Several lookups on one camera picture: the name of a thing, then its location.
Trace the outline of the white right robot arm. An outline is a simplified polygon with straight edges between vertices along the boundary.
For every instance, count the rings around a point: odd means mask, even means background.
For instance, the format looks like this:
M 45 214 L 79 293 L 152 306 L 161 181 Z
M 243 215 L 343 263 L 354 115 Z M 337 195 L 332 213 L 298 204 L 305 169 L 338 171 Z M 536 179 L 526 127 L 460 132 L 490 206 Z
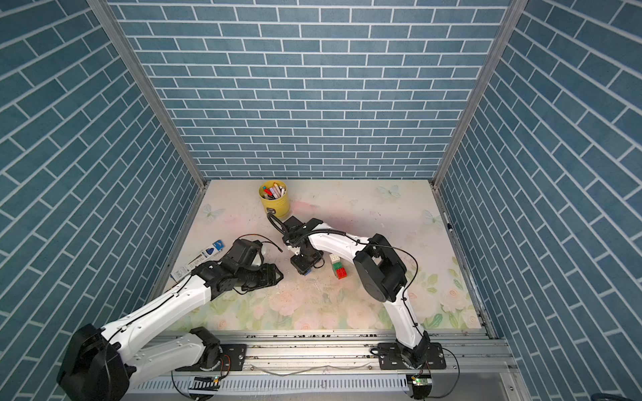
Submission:
M 302 256 L 311 250 L 327 252 L 352 262 L 364 290 L 376 301 L 384 304 L 396 340 L 408 349 L 415 349 L 428 341 L 425 329 L 417 322 L 406 297 L 407 268 L 398 253 L 380 234 L 373 237 L 356 237 L 331 228 L 312 230 L 291 235 L 284 240 L 291 251 Z

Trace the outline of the red square lego brick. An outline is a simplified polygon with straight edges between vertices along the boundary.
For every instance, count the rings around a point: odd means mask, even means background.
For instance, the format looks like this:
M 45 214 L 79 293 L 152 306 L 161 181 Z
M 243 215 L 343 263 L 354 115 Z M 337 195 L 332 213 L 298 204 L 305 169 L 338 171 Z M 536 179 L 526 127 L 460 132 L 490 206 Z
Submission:
M 334 272 L 336 274 L 337 279 L 343 279 L 347 277 L 347 272 L 343 267 L 335 270 Z

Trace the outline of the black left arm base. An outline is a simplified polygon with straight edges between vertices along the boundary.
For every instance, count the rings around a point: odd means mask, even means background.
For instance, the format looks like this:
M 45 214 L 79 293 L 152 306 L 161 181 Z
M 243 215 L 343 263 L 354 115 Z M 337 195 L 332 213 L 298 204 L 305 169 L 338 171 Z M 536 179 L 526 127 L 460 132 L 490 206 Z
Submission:
M 126 360 L 124 347 L 88 324 L 65 352 L 57 383 L 72 400 L 120 400 L 128 391 L 168 374 L 172 388 L 190 400 L 209 400 L 231 372 L 240 372 L 246 344 L 222 344 L 204 327 Z

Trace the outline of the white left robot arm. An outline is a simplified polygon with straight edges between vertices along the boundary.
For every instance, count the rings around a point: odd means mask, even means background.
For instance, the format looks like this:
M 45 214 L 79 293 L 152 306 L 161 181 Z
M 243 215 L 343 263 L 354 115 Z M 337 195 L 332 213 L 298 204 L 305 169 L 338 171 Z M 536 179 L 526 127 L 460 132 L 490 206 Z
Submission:
M 192 367 L 201 371 L 224 369 L 220 341 L 205 327 L 161 345 L 147 347 L 148 342 L 190 312 L 204 306 L 225 292 L 240 288 L 252 292 L 274 287 L 284 274 L 272 263 L 249 269 L 229 270 L 217 262 L 206 262 L 189 277 L 147 305 L 105 325 L 102 335 L 112 345 L 130 372 L 133 388 L 175 369 Z

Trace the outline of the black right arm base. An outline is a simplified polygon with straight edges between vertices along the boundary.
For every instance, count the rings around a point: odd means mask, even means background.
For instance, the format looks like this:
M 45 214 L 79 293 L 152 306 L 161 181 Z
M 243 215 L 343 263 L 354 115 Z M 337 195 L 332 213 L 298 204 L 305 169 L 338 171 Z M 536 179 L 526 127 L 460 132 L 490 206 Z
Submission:
M 446 369 L 441 344 L 433 344 L 426 336 L 413 349 L 395 341 L 378 343 L 369 352 L 377 359 L 381 370 L 416 371 L 406 375 L 408 394 L 415 400 L 428 398 L 433 389 L 432 372 Z

